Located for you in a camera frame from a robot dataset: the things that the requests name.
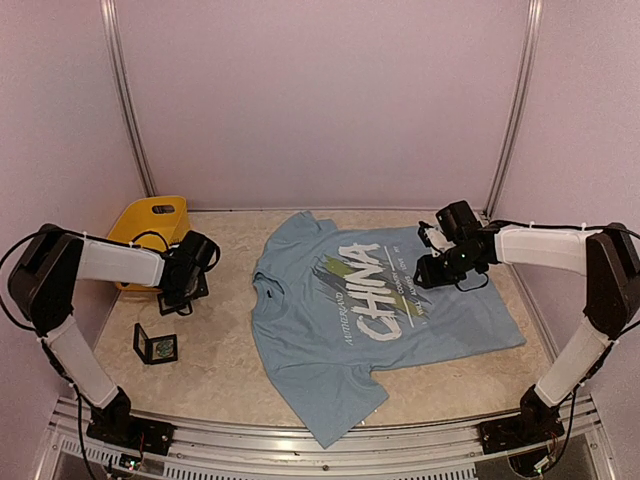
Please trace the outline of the yellow plastic basket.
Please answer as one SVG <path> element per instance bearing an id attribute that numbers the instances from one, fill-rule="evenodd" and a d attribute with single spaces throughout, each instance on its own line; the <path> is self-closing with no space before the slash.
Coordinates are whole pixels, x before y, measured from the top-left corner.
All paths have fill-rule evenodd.
<path id="1" fill-rule="evenodd" d="M 108 239 L 165 252 L 178 246 L 190 230 L 187 201 L 181 196 L 136 200 L 120 215 Z"/>

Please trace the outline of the light blue printed t-shirt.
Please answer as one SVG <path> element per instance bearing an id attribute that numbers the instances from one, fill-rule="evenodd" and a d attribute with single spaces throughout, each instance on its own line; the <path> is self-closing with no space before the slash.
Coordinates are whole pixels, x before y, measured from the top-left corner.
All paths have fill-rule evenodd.
<path id="1" fill-rule="evenodd" d="M 521 346 L 496 287 L 413 282 L 415 227 L 346 230 L 300 212 L 267 240 L 253 274 L 252 333 L 266 374 L 322 447 L 387 400 L 376 371 Z"/>

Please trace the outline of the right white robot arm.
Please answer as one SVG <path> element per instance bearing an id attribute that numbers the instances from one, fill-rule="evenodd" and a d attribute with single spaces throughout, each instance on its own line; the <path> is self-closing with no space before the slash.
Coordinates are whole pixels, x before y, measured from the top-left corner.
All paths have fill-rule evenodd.
<path id="1" fill-rule="evenodd" d="M 428 252 L 417 261 L 413 282 L 423 289 L 460 287 L 469 272 L 487 275 L 490 266 L 499 264 L 566 271 L 586 281 L 579 327 L 523 396 L 525 411 L 511 423 L 512 436 L 531 444 L 550 427 L 547 410 L 592 376 L 619 339 L 638 327 L 639 235 L 621 223 L 482 223 L 466 201 L 447 205 L 435 218 L 435 225 L 418 225 L 418 237 Z"/>

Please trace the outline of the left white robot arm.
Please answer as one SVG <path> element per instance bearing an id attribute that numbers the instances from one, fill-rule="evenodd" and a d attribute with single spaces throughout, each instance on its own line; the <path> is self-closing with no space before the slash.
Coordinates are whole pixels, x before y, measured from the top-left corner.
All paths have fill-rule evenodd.
<path id="1" fill-rule="evenodd" d="M 94 237 L 53 224 L 21 241 L 22 255 L 7 290 L 60 375 L 92 408 L 103 411 L 102 430 L 121 445 L 140 434 L 123 390 L 110 378 L 81 333 L 72 305 L 77 282 L 125 283 L 158 290 L 162 314 L 181 311 L 205 296 L 206 275 L 220 260 L 219 246 L 188 231 L 160 252 L 133 242 Z"/>

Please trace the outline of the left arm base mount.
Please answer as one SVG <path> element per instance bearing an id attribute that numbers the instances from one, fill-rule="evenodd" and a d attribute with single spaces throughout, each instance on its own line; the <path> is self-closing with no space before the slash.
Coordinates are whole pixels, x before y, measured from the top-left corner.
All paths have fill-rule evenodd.
<path id="1" fill-rule="evenodd" d="M 142 453 L 168 455 L 175 426 L 132 415 L 131 401 L 122 388 L 117 388 L 116 396 L 104 408 L 91 405 L 90 410 L 90 438 Z"/>

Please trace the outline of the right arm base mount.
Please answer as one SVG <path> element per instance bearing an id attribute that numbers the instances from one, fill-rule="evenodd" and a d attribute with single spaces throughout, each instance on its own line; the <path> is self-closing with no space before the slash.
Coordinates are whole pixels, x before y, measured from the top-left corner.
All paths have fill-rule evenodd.
<path id="1" fill-rule="evenodd" d="M 569 425 L 564 428 L 559 410 L 563 401 L 549 407 L 530 387 L 520 400 L 516 415 L 481 422 L 478 427 L 485 455 L 507 452 L 544 443 L 544 448 L 529 450 L 510 457 L 510 468 L 521 478 L 542 479 L 564 456 L 573 427 L 575 393 L 572 399 Z"/>

